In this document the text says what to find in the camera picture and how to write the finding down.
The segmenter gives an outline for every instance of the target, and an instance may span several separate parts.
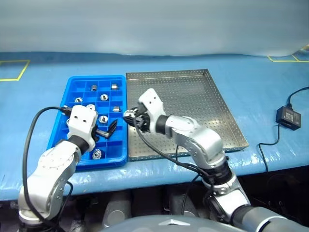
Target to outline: metal tray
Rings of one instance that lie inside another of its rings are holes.
[[[129,72],[126,74],[128,109],[137,106],[140,95],[154,88],[167,115],[189,116],[200,125],[216,131],[224,143],[224,151],[238,151],[249,144],[241,133],[216,84],[207,69],[168,72]],[[161,158],[149,149],[129,127],[130,160]],[[145,133],[146,139],[162,152],[174,156],[176,145],[164,135]],[[183,147],[179,156],[189,155]]]

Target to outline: blue plastic tray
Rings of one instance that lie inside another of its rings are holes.
[[[118,89],[112,90],[111,85],[117,84]],[[92,85],[97,85],[97,91],[90,91]],[[101,101],[101,94],[109,96],[108,101]],[[75,99],[81,97],[83,102],[75,103]],[[101,115],[108,117],[108,123],[102,124],[97,119],[100,130],[107,131],[108,126],[117,119],[117,128],[114,134],[107,140],[100,137],[94,149],[100,149],[102,156],[100,159],[92,159],[92,152],[82,155],[82,160],[78,163],[76,170],[89,170],[104,167],[122,166],[127,162],[127,126],[122,119],[123,112],[126,110],[126,79],[122,75],[110,76],[73,76],[68,80],[60,106],[94,104]],[[120,112],[114,113],[113,107],[119,106]],[[67,139],[69,132],[66,125],[67,116],[59,111],[56,117],[54,128],[47,148],[54,147],[61,139]]]

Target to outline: dark floor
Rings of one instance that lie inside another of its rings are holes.
[[[302,225],[309,226],[309,167],[301,167],[268,174],[256,174],[239,178],[252,205],[267,207]],[[158,186],[132,190],[132,216],[169,214],[171,191],[185,193],[188,183],[173,186]],[[206,189],[196,182],[190,190],[190,199],[202,218],[211,217],[202,204]],[[90,194],[71,197],[64,210],[60,225],[69,231],[76,215],[76,203],[85,205],[85,221],[89,232],[102,228],[102,219],[111,193]],[[18,229],[17,205],[13,202],[0,203],[1,232]]]

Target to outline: stainless steel tray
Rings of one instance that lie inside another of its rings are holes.
[[[144,91],[154,88],[167,115],[189,116],[213,129],[221,136],[225,151],[238,151],[249,146],[207,69],[129,72],[126,87],[128,109],[137,106]],[[128,128],[128,133],[131,160],[161,157],[144,144],[133,127]],[[145,133],[144,136],[162,152],[174,155],[176,145],[164,135]],[[179,147],[178,152],[179,156],[188,155],[183,147]]]

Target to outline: blue table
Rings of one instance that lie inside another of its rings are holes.
[[[229,164],[238,175],[265,171],[259,142],[277,139],[276,110],[293,91],[309,86],[309,63],[272,62],[265,57],[211,55],[196,57],[142,57],[105,54],[0,53],[0,60],[29,59],[19,81],[0,82],[0,200],[17,199],[21,188],[22,154],[33,116],[47,106],[59,105],[69,77],[126,72],[209,69],[250,146],[229,153]],[[18,76],[25,64],[1,69],[1,75]],[[264,146],[269,169],[309,164],[309,91],[293,96],[293,107],[302,114],[302,128],[281,130],[275,146]],[[39,119],[32,136],[28,174],[46,150],[56,112]],[[190,157],[180,158],[192,162]],[[165,159],[128,162],[125,166],[75,173],[73,194],[113,191],[190,181],[194,173]]]

